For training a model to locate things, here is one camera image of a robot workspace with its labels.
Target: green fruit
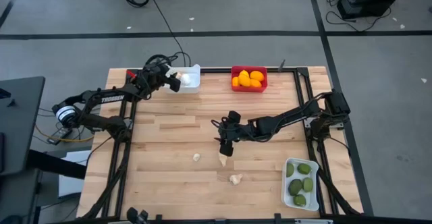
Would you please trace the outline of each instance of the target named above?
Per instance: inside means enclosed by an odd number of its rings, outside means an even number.
[[[296,206],[306,206],[306,198],[302,194],[296,195],[294,197],[294,204]]]
[[[301,174],[309,174],[311,172],[311,167],[307,164],[301,163],[297,166],[297,171]]]
[[[291,177],[294,173],[294,165],[291,163],[286,164],[286,177]]]
[[[299,191],[303,188],[302,181],[300,179],[294,179],[291,181],[290,185],[288,186],[288,192],[291,196],[295,196],[299,193]]]
[[[312,179],[309,178],[309,177],[304,178],[304,180],[303,180],[303,190],[305,192],[310,192],[310,191],[312,191],[312,189],[313,189],[313,181],[312,181]]]

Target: black metal frame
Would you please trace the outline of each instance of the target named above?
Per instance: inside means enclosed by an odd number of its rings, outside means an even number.
[[[205,74],[205,73],[230,73],[231,72],[231,68],[227,67],[227,68],[201,68],[201,73]],[[306,90],[307,90],[307,95],[309,99],[313,98],[313,93],[312,93],[312,86],[311,86],[311,81],[309,78],[309,73],[308,73],[308,68],[307,67],[284,67],[281,70],[279,70],[279,68],[267,68],[267,72],[268,73],[277,73],[277,72],[281,72],[281,73],[292,73],[294,76],[294,83],[296,85],[296,91],[297,91],[297,97],[298,97],[298,102],[300,105],[304,104],[304,98],[303,98],[303,91],[302,91],[302,87],[301,87],[301,83],[300,83],[300,76],[304,77],[304,81],[306,82]],[[126,75],[126,83],[128,83],[130,80],[129,75]],[[121,107],[120,107],[120,116],[124,117],[125,113],[126,113],[126,102],[123,101],[121,102]],[[134,120],[135,118],[135,114],[136,114],[136,107],[137,107],[137,103],[132,103],[132,108],[130,111],[130,119]],[[314,155],[315,155],[315,150],[313,148],[313,143],[312,141],[307,137],[308,136],[308,131],[310,129],[306,128],[304,122],[303,122],[303,128],[304,128],[304,133],[306,136],[306,144],[307,144],[307,148],[308,148],[308,154],[309,154],[309,158],[310,160],[314,159]],[[126,144],[125,148],[124,148],[124,157],[128,160],[129,159],[129,154],[130,154],[130,144]],[[111,163],[110,163],[110,168],[109,168],[109,173],[108,173],[108,180],[107,183],[110,182],[112,180],[113,174],[115,173],[115,168],[117,165],[117,158],[118,158],[118,152],[119,152],[119,146],[120,146],[120,142],[114,142],[114,146],[113,146],[113,153],[111,155]],[[319,146],[320,148],[320,153],[321,153],[321,161],[322,161],[322,165],[323,165],[323,171],[326,174],[326,176],[330,177],[330,172],[329,172],[329,165],[328,165],[328,160],[327,160],[327,155],[325,154],[325,147],[323,144],[321,144]],[[123,202],[123,196],[124,196],[124,188],[125,188],[125,183],[126,183],[126,172],[122,175],[120,181],[119,181],[119,188],[118,188],[118,194],[117,194],[117,201],[115,203],[115,214],[114,217],[115,218],[120,218],[121,215],[121,211],[122,211],[122,202]],[[325,206],[324,206],[324,201],[323,201],[323,194],[322,194],[322,190],[320,187],[320,182],[317,182],[317,198],[318,198],[318,203],[319,203],[319,213],[320,216],[323,216],[326,214],[325,212]],[[331,203],[331,209],[332,209],[332,213],[337,215],[338,214],[338,206],[336,204],[335,199],[333,198],[333,196],[331,195],[331,193],[329,192],[329,197],[330,197],[330,203]],[[102,218],[107,218],[108,217],[108,211],[109,211],[109,205],[110,205],[111,199],[108,198],[108,200],[106,201],[106,203],[103,206],[102,209]],[[293,222],[294,219],[281,219],[280,215],[278,216],[281,222]],[[215,221],[215,220],[177,220],[176,222],[191,222],[191,223],[208,223],[211,221]],[[248,223],[274,223],[275,219],[236,219],[236,220],[229,220],[230,223],[235,223],[235,222],[245,222],[247,221]]]

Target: white object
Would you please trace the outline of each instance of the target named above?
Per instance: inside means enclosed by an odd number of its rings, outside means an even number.
[[[167,93],[185,93],[185,94],[198,93],[198,91],[200,90],[200,76],[201,76],[200,74],[201,67],[199,65],[194,65],[192,67],[172,67],[169,72],[171,71],[180,72],[181,74],[188,74],[190,78],[190,83],[187,86],[180,84],[180,90],[178,92],[174,92],[170,90],[169,85],[165,84],[163,87]]]
[[[228,157],[225,156],[224,154],[219,153],[219,161],[222,164],[222,167],[225,167],[227,165],[227,159]]]
[[[286,177],[286,165],[287,163],[291,163],[294,166],[294,173],[291,175],[291,177]],[[305,163],[310,166],[311,171],[309,174],[301,174],[297,171],[297,166],[301,163]],[[317,201],[317,171],[318,171],[318,164],[314,161],[308,161],[304,159],[295,159],[295,158],[288,158],[283,165],[282,170],[282,191],[281,191],[281,200],[284,204],[286,204],[289,207],[293,208],[301,208],[303,210],[307,211],[317,211],[319,209],[319,204]],[[311,192],[306,193],[303,189],[299,192],[299,194],[302,194],[306,198],[306,206],[296,206],[294,204],[294,197],[290,195],[288,192],[288,186],[290,185],[291,181],[294,179],[300,179],[303,181],[304,178],[310,177],[313,181],[313,189]]]
[[[180,81],[182,81],[183,86],[189,86],[190,76],[188,74],[182,74],[182,76],[180,77]]]
[[[62,159],[71,162],[79,162],[78,164],[85,166],[87,165],[87,157],[89,154],[89,150],[68,152],[66,153],[66,157]],[[82,187],[84,187],[83,179],[59,175],[59,197],[67,196],[69,194],[81,193]]]
[[[242,180],[243,174],[237,174],[237,175],[231,175],[229,178],[229,180],[232,182],[232,184],[234,185],[238,185],[240,183],[240,181]]]
[[[201,158],[201,155],[198,153],[195,153],[194,156],[192,157],[192,159],[194,159],[194,161],[199,161]]]

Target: orange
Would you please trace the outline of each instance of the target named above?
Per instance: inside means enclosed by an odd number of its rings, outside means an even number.
[[[264,75],[261,72],[253,71],[250,73],[250,79],[255,79],[259,82],[262,82],[264,80]]]
[[[237,76],[235,78],[232,78],[232,85],[238,86],[238,77]]]
[[[250,79],[244,74],[241,74],[238,75],[238,83],[242,86],[250,86]]]
[[[250,86],[251,87],[261,87],[261,82],[255,79],[250,79]]]
[[[249,78],[249,73],[245,71],[244,69],[240,72],[240,75],[245,75]]]

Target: white container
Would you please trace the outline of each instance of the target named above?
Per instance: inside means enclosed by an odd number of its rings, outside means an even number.
[[[167,93],[198,93],[200,90],[200,79],[201,79],[201,67],[194,65],[192,67],[173,67],[172,71],[180,72],[181,74],[188,74],[190,77],[190,83],[187,86],[180,84],[180,90],[174,92],[169,89],[169,85],[165,84],[163,87]]]
[[[291,175],[291,177],[286,177],[286,165],[287,163],[291,163],[294,166],[294,173]],[[305,163],[310,166],[311,171],[309,174],[301,174],[297,171],[297,166],[301,163]],[[319,204],[317,201],[317,172],[318,172],[318,164],[314,161],[308,161],[304,159],[295,159],[295,158],[288,158],[283,165],[282,170],[282,191],[281,191],[281,200],[283,203],[285,203],[289,207],[293,208],[301,208],[303,210],[308,211],[317,211],[319,209]],[[306,198],[306,206],[296,206],[294,204],[294,197],[290,195],[288,192],[288,186],[290,185],[291,181],[294,179],[300,179],[303,181],[304,178],[309,177],[313,181],[313,189],[311,192],[306,193],[303,189],[299,192],[299,194],[302,194]]]

